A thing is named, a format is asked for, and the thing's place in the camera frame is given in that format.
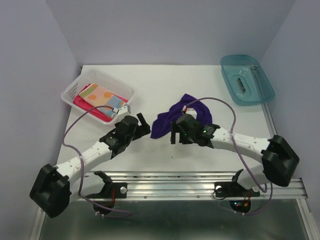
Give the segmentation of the purple towel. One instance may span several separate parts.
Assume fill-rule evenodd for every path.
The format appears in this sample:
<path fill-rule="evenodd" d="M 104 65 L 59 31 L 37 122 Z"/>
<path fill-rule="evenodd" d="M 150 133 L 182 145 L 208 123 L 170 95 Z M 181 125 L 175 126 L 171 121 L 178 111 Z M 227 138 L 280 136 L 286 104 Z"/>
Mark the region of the purple towel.
<path fill-rule="evenodd" d="M 157 115 L 157 119 L 152 124 L 150 138 L 159 139 L 167 135 L 171 131 L 171 122 L 175 122 L 180 116 L 182 116 L 183 107 L 195 100 L 195 97 L 185 93 L 182 98 L 172 105 L 167 112 L 159 113 Z M 196 111 L 196 120 L 203 126 L 213 123 L 211 112 L 204 103 L 197 101 L 189 107 Z"/>

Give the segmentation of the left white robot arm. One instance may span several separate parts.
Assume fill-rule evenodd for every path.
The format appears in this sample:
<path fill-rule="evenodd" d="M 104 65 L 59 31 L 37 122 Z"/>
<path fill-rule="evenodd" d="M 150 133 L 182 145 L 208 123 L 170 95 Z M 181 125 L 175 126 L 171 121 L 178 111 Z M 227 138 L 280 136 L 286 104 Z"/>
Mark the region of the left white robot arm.
<path fill-rule="evenodd" d="M 50 217 L 60 215 L 72 201 L 71 187 L 83 185 L 84 175 L 122 152 L 131 142 L 150 134 L 151 128 L 142 113 L 127 115 L 115 128 L 83 153 L 64 163 L 44 165 L 38 172 L 29 197 Z"/>

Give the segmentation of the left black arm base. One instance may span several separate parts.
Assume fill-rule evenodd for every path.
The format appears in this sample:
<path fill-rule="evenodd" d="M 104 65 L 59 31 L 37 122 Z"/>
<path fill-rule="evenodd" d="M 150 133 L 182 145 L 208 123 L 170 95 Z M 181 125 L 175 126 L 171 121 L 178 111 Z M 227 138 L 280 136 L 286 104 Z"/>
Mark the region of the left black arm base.
<path fill-rule="evenodd" d="M 97 216 L 120 219 L 132 215 L 128 210 L 116 208 L 116 200 L 127 197 L 128 184 L 126 182 L 116 182 L 103 171 L 96 171 L 83 181 L 84 186 L 80 196 L 92 204 Z"/>

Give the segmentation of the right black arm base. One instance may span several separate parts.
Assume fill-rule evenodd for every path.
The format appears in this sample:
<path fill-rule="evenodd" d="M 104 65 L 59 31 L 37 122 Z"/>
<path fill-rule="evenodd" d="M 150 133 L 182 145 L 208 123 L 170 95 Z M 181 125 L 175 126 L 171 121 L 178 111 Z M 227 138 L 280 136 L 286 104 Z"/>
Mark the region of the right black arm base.
<path fill-rule="evenodd" d="M 242 171 L 243 169 L 238 170 L 229 182 L 216 182 L 212 197 L 215 200 L 242 198 L 238 200 L 229 200 L 229 205 L 236 213 L 245 215 L 251 210 L 251 198 L 260 197 L 261 194 L 259 191 L 254 191 L 252 188 L 245 189 L 237 183 Z"/>

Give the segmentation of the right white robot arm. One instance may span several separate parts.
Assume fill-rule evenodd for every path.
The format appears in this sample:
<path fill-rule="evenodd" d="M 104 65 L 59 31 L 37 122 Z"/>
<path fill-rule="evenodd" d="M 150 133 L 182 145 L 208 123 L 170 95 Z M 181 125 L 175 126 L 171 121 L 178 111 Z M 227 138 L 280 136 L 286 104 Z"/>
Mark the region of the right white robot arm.
<path fill-rule="evenodd" d="M 235 174 L 230 182 L 231 192 L 235 195 L 242 195 L 254 186 L 267 183 L 287 187 L 300 161 L 293 148 L 280 135 L 259 138 L 231 133 L 216 124 L 202 125 L 187 113 L 171 123 L 171 144 L 175 144 L 176 135 L 179 135 L 181 144 L 226 150 L 259 163 L 252 168 L 246 166 Z"/>

